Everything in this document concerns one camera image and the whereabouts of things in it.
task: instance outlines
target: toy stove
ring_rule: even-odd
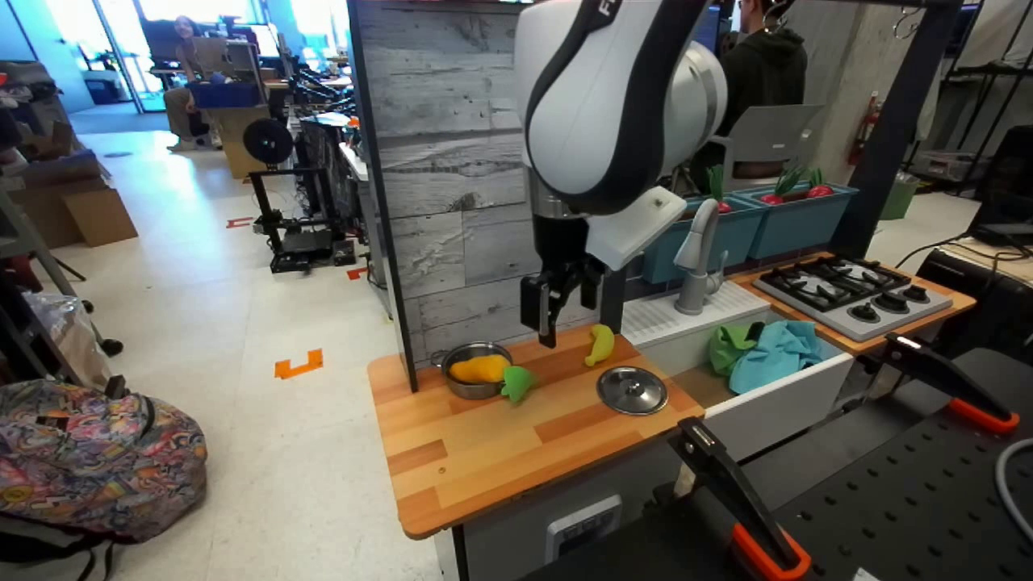
[[[911,283],[907,276],[889,271],[877,263],[812,257],[766,271],[755,283],[854,341],[950,307],[945,294]]]

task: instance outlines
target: metal bowl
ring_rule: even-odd
[[[447,352],[442,379],[451,386],[451,395],[460,395],[464,400],[489,400],[489,398],[498,398],[498,390],[504,386],[504,385],[472,385],[472,381],[451,379],[448,369],[456,363],[468,363],[468,358],[479,358],[479,354],[504,354],[506,363],[514,363],[514,354],[498,341],[464,341],[464,347],[456,347],[451,352]]]

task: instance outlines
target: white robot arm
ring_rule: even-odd
[[[727,109],[720,63],[690,43],[705,8],[546,0],[519,14],[518,112],[542,257],[542,276],[523,281],[523,324],[546,347],[573,286],[597,307],[605,271],[621,271],[684,214],[656,182],[689,160]]]

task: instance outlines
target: white sink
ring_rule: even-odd
[[[732,398],[720,379],[707,370],[707,341],[727,324],[779,319],[766,301],[732,281],[715,294],[702,315],[684,315],[662,301],[630,301],[624,307],[624,337],[682,385],[707,411],[707,425],[724,440],[732,458],[755,454],[832,413],[846,385],[853,354],[824,341],[830,352],[819,364]]]

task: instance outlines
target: wooden cutting board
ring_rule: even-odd
[[[597,369],[584,369],[588,350],[591,330],[562,333],[556,350],[540,341],[510,347],[514,363],[540,379],[519,406],[500,398],[460,400],[436,369],[421,370],[421,390],[410,395],[400,354],[367,364],[398,517],[407,536],[423,540],[464,522],[705,413],[670,381],[668,404],[660,413],[624,417],[607,411],[597,398],[597,379],[607,369],[637,364],[660,379],[662,370],[627,340],[617,340],[613,358]]]

